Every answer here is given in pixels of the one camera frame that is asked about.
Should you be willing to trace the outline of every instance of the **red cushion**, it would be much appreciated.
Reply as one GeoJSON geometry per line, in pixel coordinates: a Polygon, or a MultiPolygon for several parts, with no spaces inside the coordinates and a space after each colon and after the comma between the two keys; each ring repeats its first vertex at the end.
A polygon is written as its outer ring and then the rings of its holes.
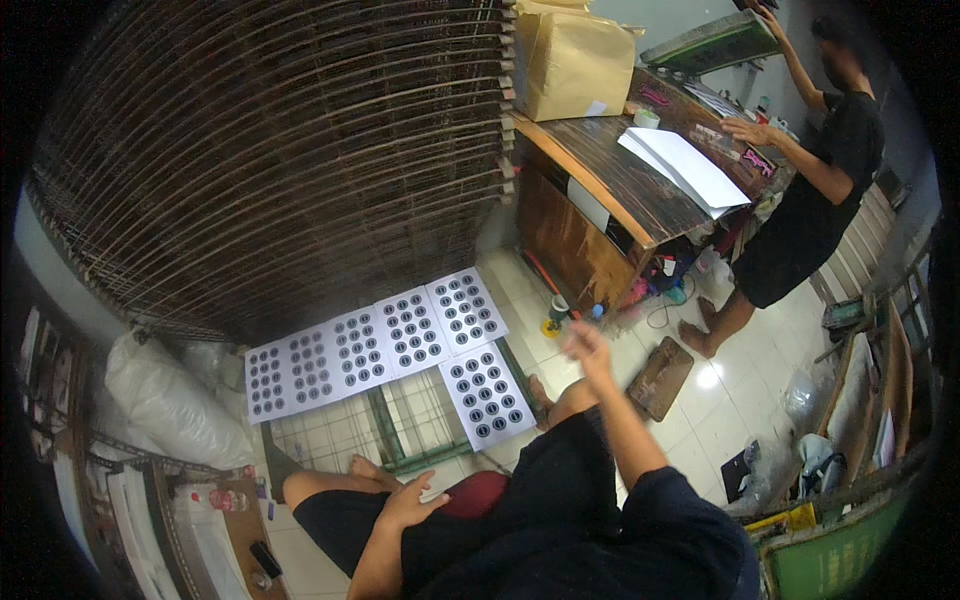
{"type": "Polygon", "coordinates": [[[493,510],[508,483],[510,477],[503,473],[495,470],[478,471],[447,490],[450,501],[437,510],[458,518],[485,516],[493,510]]]}

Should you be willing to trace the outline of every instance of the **smartphone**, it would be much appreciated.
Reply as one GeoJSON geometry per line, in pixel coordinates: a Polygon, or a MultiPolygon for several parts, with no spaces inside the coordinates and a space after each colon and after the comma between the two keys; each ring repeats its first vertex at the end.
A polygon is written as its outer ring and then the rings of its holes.
{"type": "Polygon", "coordinates": [[[250,544],[250,551],[271,579],[276,579],[283,574],[283,570],[280,569],[280,565],[276,563],[274,555],[270,553],[270,549],[265,542],[255,541],[250,544]]]}

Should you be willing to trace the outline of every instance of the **drying rack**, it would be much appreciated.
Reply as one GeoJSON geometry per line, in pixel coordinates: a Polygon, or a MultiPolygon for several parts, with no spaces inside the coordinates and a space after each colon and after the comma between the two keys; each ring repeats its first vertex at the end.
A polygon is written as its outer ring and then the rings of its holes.
{"type": "MultiPolygon", "coordinates": [[[[524,400],[540,419],[526,376],[503,338],[496,341],[524,400]]],[[[356,453],[403,475],[472,452],[438,367],[408,375],[301,415],[261,423],[273,498],[292,472],[347,473],[356,453]],[[329,438],[324,436],[323,428],[329,438]]]]}

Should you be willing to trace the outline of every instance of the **stack of white paper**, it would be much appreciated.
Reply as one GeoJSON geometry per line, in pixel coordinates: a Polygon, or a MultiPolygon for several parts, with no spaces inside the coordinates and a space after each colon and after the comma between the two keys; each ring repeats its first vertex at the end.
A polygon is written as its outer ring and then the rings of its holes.
{"type": "Polygon", "coordinates": [[[750,203],[723,171],[676,133],[631,127],[617,141],[673,181],[713,219],[732,206],[750,203]]]}

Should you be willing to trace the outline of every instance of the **man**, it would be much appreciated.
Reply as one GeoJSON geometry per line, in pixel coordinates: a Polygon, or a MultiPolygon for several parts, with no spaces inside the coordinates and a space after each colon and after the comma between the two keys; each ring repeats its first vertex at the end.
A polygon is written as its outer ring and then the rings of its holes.
{"type": "Polygon", "coordinates": [[[352,578],[348,598],[757,598],[746,533],[667,465],[600,332],[570,332],[564,351],[585,377],[556,404],[531,377],[547,431],[488,515],[435,513],[449,497],[420,502],[433,471],[403,485],[359,457],[351,475],[284,481],[294,517],[352,578]],[[622,514],[614,458],[630,488],[622,514]]]}
{"type": "Polygon", "coordinates": [[[717,311],[709,301],[697,299],[708,332],[680,323],[681,339],[705,358],[742,329],[755,309],[780,300],[827,262],[860,207],[883,151],[880,112],[855,38],[829,17],[813,22],[810,29],[819,40],[827,78],[844,93],[824,92],[814,87],[777,19],[763,7],[754,10],[780,42],[804,102],[825,112],[827,119],[809,151],[768,125],[723,119],[721,127],[734,139],[775,146],[797,168],[797,175],[733,263],[736,287],[723,308],[717,311]]]}

